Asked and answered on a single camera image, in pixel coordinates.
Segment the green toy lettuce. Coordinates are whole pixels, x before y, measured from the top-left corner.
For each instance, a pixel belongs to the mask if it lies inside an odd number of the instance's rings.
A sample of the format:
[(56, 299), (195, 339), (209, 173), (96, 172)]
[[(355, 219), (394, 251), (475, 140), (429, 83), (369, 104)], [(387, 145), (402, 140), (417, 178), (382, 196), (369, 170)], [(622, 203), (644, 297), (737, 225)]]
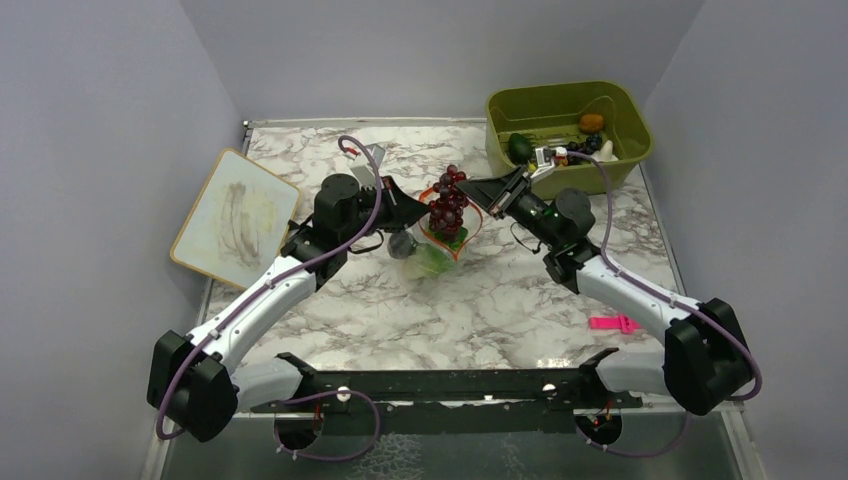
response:
[(436, 278), (458, 270), (465, 264), (462, 255), (454, 256), (454, 252), (427, 238), (419, 230), (412, 232), (414, 251), (404, 260), (403, 275), (410, 280)]

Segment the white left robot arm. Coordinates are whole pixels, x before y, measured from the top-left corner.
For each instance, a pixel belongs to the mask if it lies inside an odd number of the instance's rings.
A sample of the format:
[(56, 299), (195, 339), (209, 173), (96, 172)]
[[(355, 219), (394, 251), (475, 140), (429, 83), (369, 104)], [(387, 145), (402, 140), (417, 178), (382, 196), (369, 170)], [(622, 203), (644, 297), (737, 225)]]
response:
[(429, 212), (390, 176), (364, 187), (352, 176), (323, 180), (313, 212), (293, 224), (267, 270), (213, 319), (181, 335), (167, 331), (156, 342), (147, 401), (156, 408), (156, 435), (188, 433), (206, 442), (234, 414), (280, 401), (290, 410), (313, 401), (313, 369), (291, 356), (244, 367), (259, 339), (298, 303), (318, 292), (346, 263), (353, 244), (374, 233), (403, 232)]

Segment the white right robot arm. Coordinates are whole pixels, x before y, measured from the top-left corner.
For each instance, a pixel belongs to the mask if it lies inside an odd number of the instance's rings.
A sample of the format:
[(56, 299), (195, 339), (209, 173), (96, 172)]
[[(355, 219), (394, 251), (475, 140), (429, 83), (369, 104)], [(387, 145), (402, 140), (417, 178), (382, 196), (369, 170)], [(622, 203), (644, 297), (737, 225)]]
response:
[(585, 404), (600, 407), (618, 392), (651, 393), (703, 416), (738, 399), (748, 383), (759, 390), (761, 373), (733, 309), (717, 298), (678, 296), (614, 262), (588, 237), (595, 217), (584, 192), (566, 188), (545, 202), (523, 168), (457, 187), (490, 216), (510, 217), (547, 247), (543, 261), (555, 283), (625, 314), (661, 343), (660, 353), (613, 351), (591, 360), (576, 383)]

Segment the green toy avocado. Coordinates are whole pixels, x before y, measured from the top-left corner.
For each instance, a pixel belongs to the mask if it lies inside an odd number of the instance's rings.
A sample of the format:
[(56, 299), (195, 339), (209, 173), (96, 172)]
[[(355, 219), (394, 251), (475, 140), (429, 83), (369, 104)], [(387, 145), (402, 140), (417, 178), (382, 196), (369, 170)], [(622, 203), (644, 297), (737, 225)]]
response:
[(520, 133), (512, 133), (507, 140), (507, 154), (513, 164), (526, 165), (535, 159), (535, 147)]

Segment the clear zip bag orange zipper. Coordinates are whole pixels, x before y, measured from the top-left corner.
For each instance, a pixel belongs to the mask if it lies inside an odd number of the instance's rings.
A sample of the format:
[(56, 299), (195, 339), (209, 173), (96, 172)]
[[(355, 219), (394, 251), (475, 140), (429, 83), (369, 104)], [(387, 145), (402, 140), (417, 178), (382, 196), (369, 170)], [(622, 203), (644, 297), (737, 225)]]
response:
[(414, 226), (388, 237), (387, 251), (402, 262), (408, 279), (434, 278), (458, 267), (469, 242), (480, 232), (483, 215), (455, 187), (447, 196), (436, 184), (424, 190), (418, 200), (430, 208)]

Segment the orange toy fruit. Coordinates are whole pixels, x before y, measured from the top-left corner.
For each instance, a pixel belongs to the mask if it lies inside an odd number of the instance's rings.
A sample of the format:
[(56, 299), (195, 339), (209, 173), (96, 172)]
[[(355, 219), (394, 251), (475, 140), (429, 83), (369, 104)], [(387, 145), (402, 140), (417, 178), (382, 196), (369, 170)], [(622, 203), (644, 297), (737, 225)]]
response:
[(583, 134), (593, 135), (600, 133), (605, 124), (605, 118), (601, 114), (587, 113), (579, 118), (578, 129)]

